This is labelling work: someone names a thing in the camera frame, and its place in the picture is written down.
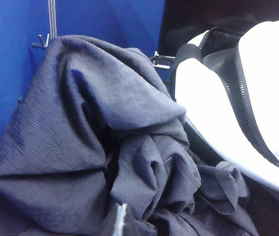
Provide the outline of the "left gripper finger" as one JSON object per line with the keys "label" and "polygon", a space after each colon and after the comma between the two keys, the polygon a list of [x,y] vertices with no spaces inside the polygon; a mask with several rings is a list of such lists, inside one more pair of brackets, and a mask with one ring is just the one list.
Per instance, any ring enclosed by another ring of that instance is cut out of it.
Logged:
{"label": "left gripper finger", "polygon": [[127,214],[127,204],[118,205],[116,221],[114,224],[113,236],[122,236],[124,230],[124,220]]}

